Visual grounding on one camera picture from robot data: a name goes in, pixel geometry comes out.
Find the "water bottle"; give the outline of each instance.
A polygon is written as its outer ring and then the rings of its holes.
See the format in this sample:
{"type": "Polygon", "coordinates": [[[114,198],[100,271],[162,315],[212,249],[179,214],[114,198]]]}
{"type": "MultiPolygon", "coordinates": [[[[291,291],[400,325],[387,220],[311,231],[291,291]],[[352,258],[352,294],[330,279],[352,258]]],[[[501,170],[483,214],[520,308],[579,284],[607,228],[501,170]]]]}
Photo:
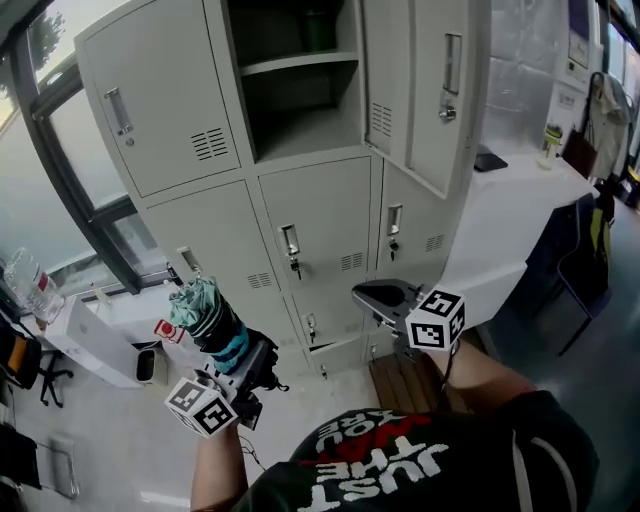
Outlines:
{"type": "Polygon", "coordinates": [[[23,307],[49,324],[64,306],[64,297],[58,293],[56,284],[24,247],[11,257],[4,280],[23,307]]]}

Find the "locker keyhole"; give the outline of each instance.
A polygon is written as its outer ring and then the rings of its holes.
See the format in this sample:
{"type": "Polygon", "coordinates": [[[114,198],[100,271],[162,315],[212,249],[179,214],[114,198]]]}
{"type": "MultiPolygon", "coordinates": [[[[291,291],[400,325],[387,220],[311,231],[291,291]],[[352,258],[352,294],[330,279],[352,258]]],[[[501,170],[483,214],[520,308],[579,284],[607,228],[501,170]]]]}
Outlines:
{"type": "Polygon", "coordinates": [[[398,249],[400,249],[400,245],[398,245],[398,242],[396,242],[395,238],[391,238],[389,240],[389,249],[391,249],[391,261],[395,261],[396,252],[398,252],[398,249]]]}
{"type": "Polygon", "coordinates": [[[302,281],[302,274],[300,273],[300,263],[298,263],[298,258],[291,258],[291,271],[296,272],[298,274],[298,279],[302,281]]]}

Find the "office chair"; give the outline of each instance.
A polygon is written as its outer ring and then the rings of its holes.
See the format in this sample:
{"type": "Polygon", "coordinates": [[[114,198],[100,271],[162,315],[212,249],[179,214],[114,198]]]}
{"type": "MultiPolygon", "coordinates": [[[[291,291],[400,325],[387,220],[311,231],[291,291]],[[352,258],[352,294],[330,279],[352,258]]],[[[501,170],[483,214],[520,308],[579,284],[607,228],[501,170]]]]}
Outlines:
{"type": "Polygon", "coordinates": [[[556,300],[564,290],[569,290],[580,308],[587,315],[571,339],[558,353],[563,355],[589,326],[611,300],[612,291],[608,286],[607,274],[598,266],[594,259],[591,241],[591,220],[595,209],[595,199],[587,194],[575,204],[575,235],[574,247],[565,254],[557,264],[558,280],[548,291],[540,305],[535,309],[532,318],[542,309],[556,300]]]}
{"type": "Polygon", "coordinates": [[[16,331],[0,315],[0,366],[14,384],[24,389],[31,389],[38,375],[42,375],[44,381],[40,392],[40,401],[44,405],[49,405],[49,401],[46,399],[48,391],[55,404],[60,408],[63,407],[63,404],[58,400],[53,384],[58,377],[63,375],[73,378],[73,372],[70,370],[56,371],[55,365],[61,356],[62,352],[58,350],[42,350],[42,344],[35,337],[16,331]],[[40,368],[40,362],[47,355],[50,355],[51,359],[47,368],[43,370],[40,368]]]}

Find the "open locker door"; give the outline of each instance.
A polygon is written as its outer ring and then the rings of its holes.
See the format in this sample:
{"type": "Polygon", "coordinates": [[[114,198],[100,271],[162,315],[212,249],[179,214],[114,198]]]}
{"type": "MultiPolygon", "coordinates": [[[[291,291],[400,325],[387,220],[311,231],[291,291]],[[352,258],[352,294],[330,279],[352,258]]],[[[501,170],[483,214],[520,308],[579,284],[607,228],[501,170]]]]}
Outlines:
{"type": "Polygon", "coordinates": [[[365,144],[445,199],[477,139],[489,0],[363,0],[365,144]]]}

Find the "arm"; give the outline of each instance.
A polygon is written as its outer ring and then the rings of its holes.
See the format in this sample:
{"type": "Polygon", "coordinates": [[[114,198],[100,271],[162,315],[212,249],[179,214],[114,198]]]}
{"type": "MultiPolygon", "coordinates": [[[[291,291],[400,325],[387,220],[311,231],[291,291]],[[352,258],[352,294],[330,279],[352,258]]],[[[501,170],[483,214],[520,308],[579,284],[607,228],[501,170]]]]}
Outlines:
{"type": "Polygon", "coordinates": [[[191,510],[226,512],[247,490],[237,425],[200,439],[191,488],[191,510]]]}
{"type": "MultiPolygon", "coordinates": [[[[444,375],[449,353],[430,350],[424,352],[444,375]]],[[[481,414],[491,413],[511,399],[536,390],[528,379],[494,361],[462,339],[453,358],[449,384],[471,409],[481,414]]]]}

